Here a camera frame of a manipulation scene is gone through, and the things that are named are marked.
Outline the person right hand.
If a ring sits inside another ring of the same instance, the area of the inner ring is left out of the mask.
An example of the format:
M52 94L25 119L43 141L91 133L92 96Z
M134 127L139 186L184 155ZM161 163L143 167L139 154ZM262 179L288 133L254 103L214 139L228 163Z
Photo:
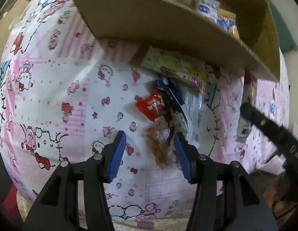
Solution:
M279 174L273 180L263 196L279 227L288 221L298 205L298 200L294 200L294 196L290 192L290 179L286 172Z

